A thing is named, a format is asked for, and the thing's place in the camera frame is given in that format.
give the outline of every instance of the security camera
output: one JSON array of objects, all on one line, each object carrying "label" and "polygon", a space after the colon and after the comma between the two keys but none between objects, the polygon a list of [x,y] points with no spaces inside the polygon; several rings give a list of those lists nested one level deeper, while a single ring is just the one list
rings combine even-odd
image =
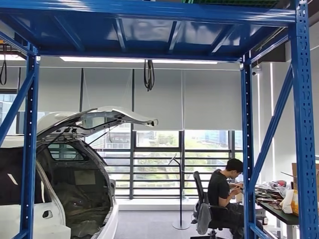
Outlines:
[{"label": "security camera", "polygon": [[252,69],[252,75],[252,76],[256,76],[257,74],[260,74],[261,72],[262,72],[262,68],[260,68],[260,67],[256,67],[256,68],[253,68]]}]

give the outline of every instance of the blue metal rack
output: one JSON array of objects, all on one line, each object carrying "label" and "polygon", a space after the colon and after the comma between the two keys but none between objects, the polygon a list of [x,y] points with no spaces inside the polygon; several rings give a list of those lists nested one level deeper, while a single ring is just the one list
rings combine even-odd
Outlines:
[{"label": "blue metal rack", "polygon": [[[27,55],[26,80],[0,126],[1,145],[26,98],[20,231],[14,238],[33,238],[39,83],[36,56],[48,55],[240,62],[246,239],[267,238],[256,226],[254,187],[293,85],[300,237],[319,239],[308,4],[293,0],[290,8],[142,0],[0,1],[0,20],[9,29],[6,34],[0,29],[0,38]],[[252,51],[282,27],[288,30]],[[255,165],[252,64],[288,38],[292,66]]]}]

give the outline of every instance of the office chair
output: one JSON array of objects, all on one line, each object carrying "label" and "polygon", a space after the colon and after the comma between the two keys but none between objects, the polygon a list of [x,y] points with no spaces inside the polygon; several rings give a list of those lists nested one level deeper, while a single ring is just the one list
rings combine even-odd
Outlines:
[{"label": "office chair", "polygon": [[[195,208],[194,210],[194,217],[194,219],[192,221],[192,224],[197,224],[198,222],[198,216],[200,209],[200,206],[204,203],[208,203],[208,195],[207,192],[204,192],[204,189],[202,186],[202,181],[200,180],[200,173],[198,171],[196,171],[193,174],[196,187],[198,192],[198,202],[195,205]],[[225,213],[228,210],[228,208],[225,207],[219,207],[219,206],[212,206],[209,205],[210,209],[210,215],[212,220],[209,224],[209,228],[212,229],[212,232],[210,232],[208,236],[199,236],[199,237],[190,237],[190,239],[223,239],[216,237],[216,229],[218,229],[221,231],[224,228],[230,229],[231,231],[235,230],[237,227],[228,223],[228,222],[222,222],[222,221],[218,221],[214,219],[214,215],[218,215],[220,213]]]}]

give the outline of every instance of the black hair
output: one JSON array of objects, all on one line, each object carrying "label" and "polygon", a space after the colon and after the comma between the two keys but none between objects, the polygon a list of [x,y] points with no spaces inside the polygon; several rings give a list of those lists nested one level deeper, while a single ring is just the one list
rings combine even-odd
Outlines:
[{"label": "black hair", "polygon": [[231,158],[228,161],[226,165],[226,170],[228,171],[233,171],[236,170],[237,173],[243,173],[243,162],[237,158]]}]

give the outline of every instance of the floor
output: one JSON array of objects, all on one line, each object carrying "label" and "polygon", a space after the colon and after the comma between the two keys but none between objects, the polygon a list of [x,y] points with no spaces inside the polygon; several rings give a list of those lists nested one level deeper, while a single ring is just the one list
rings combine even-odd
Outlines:
[{"label": "floor", "polygon": [[[183,219],[190,222],[192,211],[183,212]],[[119,211],[119,224],[114,239],[189,239],[199,236],[195,225],[187,230],[172,226],[179,220],[178,211]],[[218,231],[218,236],[231,239],[229,230]]]}]

